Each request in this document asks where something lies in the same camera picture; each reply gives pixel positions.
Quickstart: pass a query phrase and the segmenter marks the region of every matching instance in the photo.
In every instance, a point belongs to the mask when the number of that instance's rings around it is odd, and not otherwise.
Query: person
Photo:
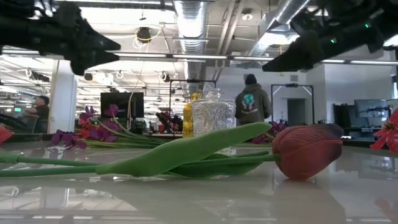
[[[239,125],[264,122],[272,113],[268,94],[257,83],[253,74],[249,74],[244,83],[245,89],[235,99],[235,118]]]
[[[39,119],[48,119],[50,108],[50,98],[47,96],[39,96],[34,103],[35,107],[25,111],[24,116],[36,116]]]

